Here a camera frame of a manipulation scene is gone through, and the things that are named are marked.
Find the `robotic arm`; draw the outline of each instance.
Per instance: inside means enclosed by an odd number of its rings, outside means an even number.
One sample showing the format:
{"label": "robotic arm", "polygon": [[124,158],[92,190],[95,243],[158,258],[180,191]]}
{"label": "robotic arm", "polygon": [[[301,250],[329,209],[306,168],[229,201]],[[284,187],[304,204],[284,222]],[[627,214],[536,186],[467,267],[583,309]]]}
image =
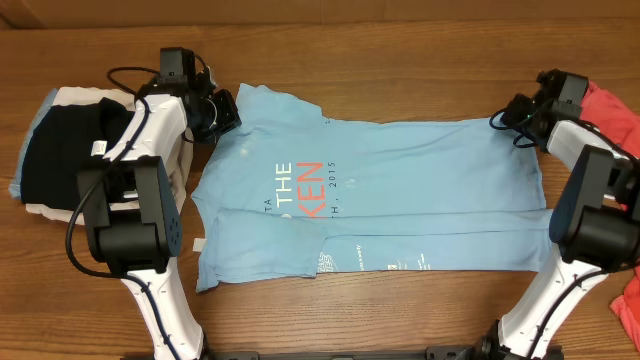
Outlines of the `robotic arm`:
{"label": "robotic arm", "polygon": [[[215,144],[241,122],[231,94],[214,92],[204,62],[196,73],[196,57],[182,48],[162,49],[160,72],[136,94],[136,112],[120,141],[78,174],[81,195],[102,184],[83,209],[91,254],[133,294],[156,360],[212,359],[178,274],[182,227],[165,165],[183,139]],[[133,200],[139,209],[110,207]]]}
{"label": "robotic arm", "polygon": [[[498,130],[515,130],[517,147],[538,145],[572,170],[549,224],[551,256],[518,304],[474,347],[427,348],[433,360],[563,359],[549,341],[579,301],[611,272],[640,258],[638,161],[579,119],[586,78],[553,70],[533,97],[516,95]],[[531,142],[519,143],[522,138]],[[616,200],[625,210],[603,205]]]}

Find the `black cable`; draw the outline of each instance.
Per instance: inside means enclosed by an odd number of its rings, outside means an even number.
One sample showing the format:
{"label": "black cable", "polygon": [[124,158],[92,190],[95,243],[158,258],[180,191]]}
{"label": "black cable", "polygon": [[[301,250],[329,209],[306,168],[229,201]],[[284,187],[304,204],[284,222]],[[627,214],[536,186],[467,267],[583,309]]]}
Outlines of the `black cable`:
{"label": "black cable", "polygon": [[202,60],[202,57],[200,57],[200,55],[193,53],[193,55],[196,57],[196,59],[198,59],[198,61],[200,61],[200,64],[202,64],[202,68],[206,69],[207,68],[207,64],[204,62],[204,60]]}
{"label": "black cable", "polygon": [[494,129],[494,130],[509,130],[510,129],[508,126],[498,126],[498,125],[493,123],[493,120],[498,115],[503,114],[506,110],[507,110],[507,108],[500,109],[500,110],[496,111],[495,114],[491,115],[491,117],[489,118],[489,126],[491,126],[492,129]]}
{"label": "black cable", "polygon": [[553,305],[551,305],[551,308],[549,309],[549,312],[547,313],[547,315],[545,315],[544,319],[542,320],[542,323],[540,323],[540,325],[538,326],[538,331],[536,332],[536,336],[533,338],[533,342],[531,343],[531,347],[529,348],[529,352],[527,354],[527,359],[531,359],[531,357],[533,356],[533,353],[536,350],[536,347],[538,346],[538,342],[540,342],[540,339],[542,338],[542,335],[544,334],[544,329],[547,327],[547,324],[549,323],[549,320],[551,320],[551,316],[553,316],[553,313],[558,309],[558,307],[560,306],[560,304],[562,303],[562,301],[569,296],[569,294],[571,294],[571,292],[573,291],[573,289],[575,289],[578,286],[582,285],[582,282],[587,280],[587,279],[591,279],[592,277],[598,276],[598,275],[603,275],[605,274],[604,270],[599,270],[596,272],[592,272],[586,275],[583,275],[577,279],[574,280],[574,282],[565,289],[565,291],[560,294],[560,297],[558,297],[556,299],[556,301],[553,303]]}
{"label": "black cable", "polygon": [[638,161],[638,159],[631,155],[631,153],[629,153],[628,151],[624,150],[623,148],[620,147],[620,145],[614,143],[613,141],[611,141],[611,139],[609,139],[608,137],[606,137],[603,133],[601,133],[600,131],[598,131],[598,127],[595,126],[594,124],[585,121],[585,120],[571,120],[573,121],[576,125],[580,126],[581,128],[591,132],[592,134],[596,135],[598,138],[600,138],[600,140],[604,141],[605,144],[609,145],[609,147],[616,151],[619,154],[622,154],[624,156],[626,156],[629,161],[631,161],[631,164],[633,165],[633,167],[635,168],[636,171],[640,172],[640,162]]}
{"label": "black cable", "polygon": [[156,324],[158,324],[158,330],[160,330],[160,335],[162,336],[162,340],[169,348],[169,351],[171,351],[171,355],[173,355],[173,357],[176,360],[180,360],[180,357],[178,356],[178,351],[176,350],[176,348],[173,347],[173,344],[171,343],[171,339],[169,339],[169,336],[167,335],[167,331],[164,329],[164,325],[162,325],[162,319],[160,318],[160,311],[158,310],[158,305],[156,305],[156,302],[153,299],[153,295],[151,294],[151,291],[149,291],[149,286],[145,284],[144,281],[138,279],[137,277],[133,277],[131,275],[125,275],[122,278],[125,280],[133,281],[134,283],[138,284],[138,286],[140,286],[140,290],[147,296],[147,299],[149,300],[149,305],[151,305],[151,309],[153,310],[153,317],[156,318]]}
{"label": "black cable", "polygon": [[99,272],[99,271],[91,270],[91,269],[83,266],[82,264],[80,264],[78,259],[75,257],[75,254],[73,253],[73,246],[72,246],[73,230],[75,228],[78,216],[80,215],[80,213],[84,209],[84,207],[87,204],[87,201],[89,200],[91,195],[96,191],[96,189],[98,189],[99,186],[102,185],[102,183],[104,182],[104,179],[109,174],[109,172],[111,172],[118,165],[118,163],[120,163],[120,161],[127,155],[127,153],[133,148],[133,144],[135,144],[136,140],[140,136],[140,133],[142,133],[142,130],[144,130],[144,127],[147,124],[147,120],[149,119],[149,114],[151,113],[151,110],[149,109],[149,104],[147,103],[147,101],[145,99],[143,99],[143,98],[142,99],[137,99],[137,93],[135,91],[133,91],[131,88],[125,86],[124,84],[116,81],[111,76],[113,73],[118,72],[118,71],[146,71],[146,72],[149,72],[149,73],[152,73],[152,74],[156,74],[156,75],[159,74],[159,72],[156,71],[156,70],[147,69],[147,68],[143,68],[143,67],[118,67],[118,68],[111,69],[111,70],[109,70],[107,72],[107,78],[114,85],[118,86],[119,88],[121,88],[125,92],[133,94],[134,95],[134,99],[139,100],[140,102],[142,102],[142,105],[144,106],[144,115],[142,117],[140,125],[138,125],[138,128],[136,129],[136,131],[131,136],[131,139],[126,142],[124,149],[118,154],[118,156],[116,156],[111,161],[111,163],[107,166],[107,168],[100,175],[100,178],[98,178],[98,180],[96,180],[96,182],[93,183],[93,185],[91,185],[89,190],[86,192],[86,194],[84,194],[84,196],[80,200],[80,203],[78,204],[78,207],[74,210],[73,214],[71,214],[71,219],[69,220],[69,224],[67,225],[67,232],[66,232],[66,238],[65,238],[65,248],[66,248],[66,252],[67,252],[67,257],[69,258],[69,261],[71,262],[71,264],[76,269],[78,269],[78,271],[80,271],[80,272],[82,272],[84,274],[87,274],[89,276],[99,277],[99,278],[125,279],[125,280],[129,280],[129,281],[132,281],[132,282],[138,284],[140,286],[140,290],[147,296],[147,299],[149,301],[149,305],[151,306],[151,309],[153,310],[153,316],[155,317],[156,324],[158,325],[158,329],[160,330],[160,335],[162,336],[162,340],[164,341],[164,343],[169,348],[169,351],[171,352],[171,355],[173,355],[173,357],[176,360],[180,360],[178,352],[175,349],[175,347],[173,346],[173,344],[171,343],[171,340],[169,339],[169,336],[167,335],[167,332],[166,332],[166,330],[165,330],[165,328],[164,328],[164,326],[162,324],[162,319],[160,318],[160,312],[158,310],[158,306],[157,306],[157,304],[156,304],[156,302],[155,302],[155,300],[153,298],[153,295],[151,294],[151,291],[149,290],[148,284],[145,284],[142,280],[140,280],[140,279],[138,279],[136,277],[133,277],[131,275],[126,275],[125,274],[124,276],[119,277],[119,276],[116,276],[116,275],[111,274],[111,273]]}
{"label": "black cable", "polygon": [[518,149],[526,149],[526,148],[530,148],[530,147],[536,146],[536,143],[533,142],[533,141],[531,141],[529,143],[526,143],[526,144],[520,144],[519,141],[522,138],[526,138],[526,139],[531,140],[528,136],[526,136],[524,134],[520,134],[520,135],[516,136],[515,139],[513,139],[513,146],[517,147]]}
{"label": "black cable", "polygon": [[153,69],[149,69],[149,68],[145,68],[145,67],[140,67],[140,66],[122,66],[122,67],[117,67],[117,68],[113,68],[111,70],[109,70],[107,72],[107,79],[109,79],[109,81],[111,81],[115,86],[119,87],[120,89],[124,90],[125,92],[128,92],[131,95],[136,95],[137,92],[134,91],[133,89],[129,88],[128,86],[124,85],[123,83],[117,81],[116,79],[113,78],[114,73],[120,72],[120,71],[145,71],[151,74],[155,74],[155,75],[159,75],[160,72],[158,70],[153,70]]}

